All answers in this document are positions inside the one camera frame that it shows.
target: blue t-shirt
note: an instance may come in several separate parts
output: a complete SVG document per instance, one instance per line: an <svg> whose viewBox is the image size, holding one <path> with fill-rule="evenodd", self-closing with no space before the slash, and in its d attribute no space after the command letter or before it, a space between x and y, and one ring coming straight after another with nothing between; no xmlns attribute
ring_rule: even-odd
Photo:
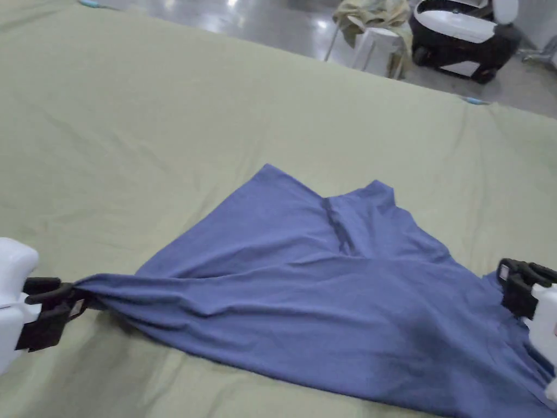
<svg viewBox="0 0 557 418"><path fill-rule="evenodd" d="M169 346L287 382L443 416L555 416L553 369L494 274L456 263L378 181L322 198L265 166L135 275L77 286Z"/></svg>

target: gray floor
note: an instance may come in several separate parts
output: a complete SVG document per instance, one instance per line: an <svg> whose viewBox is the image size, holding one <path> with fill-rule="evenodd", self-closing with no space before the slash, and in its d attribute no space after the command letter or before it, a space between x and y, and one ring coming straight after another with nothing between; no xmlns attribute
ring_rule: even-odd
<svg viewBox="0 0 557 418"><path fill-rule="evenodd" d="M262 43L322 60L334 33L331 15L339 0L101 0L168 21ZM351 53L339 37L332 61L346 65ZM498 101L557 118L557 71L512 59L486 86L413 67L405 82Z"/></svg>

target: white robot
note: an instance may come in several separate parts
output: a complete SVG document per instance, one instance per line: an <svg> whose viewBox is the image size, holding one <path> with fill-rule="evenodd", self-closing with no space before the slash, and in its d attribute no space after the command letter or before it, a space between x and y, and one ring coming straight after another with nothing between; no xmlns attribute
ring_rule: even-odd
<svg viewBox="0 0 557 418"><path fill-rule="evenodd" d="M0 238L0 375L21 354L58 344L64 326L81 315L92 296L56 278L28 276L38 253L18 241ZM534 347L557 364L557 273L535 264L501 260L497 276L505 289L503 306L525 319ZM531 293L524 294L524 289ZM557 401L557 379L546 390Z"/></svg>
<svg viewBox="0 0 557 418"><path fill-rule="evenodd" d="M422 0L409 21L413 61L485 84L519 48L518 11L518 0Z"/></svg>

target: white stool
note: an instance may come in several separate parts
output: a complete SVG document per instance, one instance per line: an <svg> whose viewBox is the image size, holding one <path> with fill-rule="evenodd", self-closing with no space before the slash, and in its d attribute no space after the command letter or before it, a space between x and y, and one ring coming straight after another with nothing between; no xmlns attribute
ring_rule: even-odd
<svg viewBox="0 0 557 418"><path fill-rule="evenodd" d="M363 61L361 65L361 71L365 71L368 67L368 64L372 57L372 52L376 54L378 52L382 53L380 57L384 62L384 70L383 76L388 76L388 65L390 63L390 58L393 53L400 52L402 48L401 39L400 37L385 28L380 27L366 27L363 22L359 19L348 16L348 20L350 20L353 24L357 25L363 32L358 47L356 48L356 52L354 54L354 59L352 60L352 64L350 65L351 68L356 68L358 63ZM336 40L337 35L339 34L340 25L336 25L335 34L333 35L333 40L329 45L329 49L327 50L327 54L325 55L325 61L329 60L331 55L331 51L333 50L333 46ZM394 79L398 79L400 77L400 71L402 70L402 60L397 65L397 68L393 74Z"/></svg>

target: bed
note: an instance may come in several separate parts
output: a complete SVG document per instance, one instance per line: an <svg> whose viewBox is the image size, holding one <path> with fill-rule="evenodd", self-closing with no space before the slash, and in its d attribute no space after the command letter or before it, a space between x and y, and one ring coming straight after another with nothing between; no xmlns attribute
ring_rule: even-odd
<svg viewBox="0 0 557 418"><path fill-rule="evenodd" d="M265 163L373 179L481 275L557 268L557 120L71 0L0 6L0 231L37 275L132 273ZM0 377L0 416L417 417L188 356L106 313Z"/></svg>

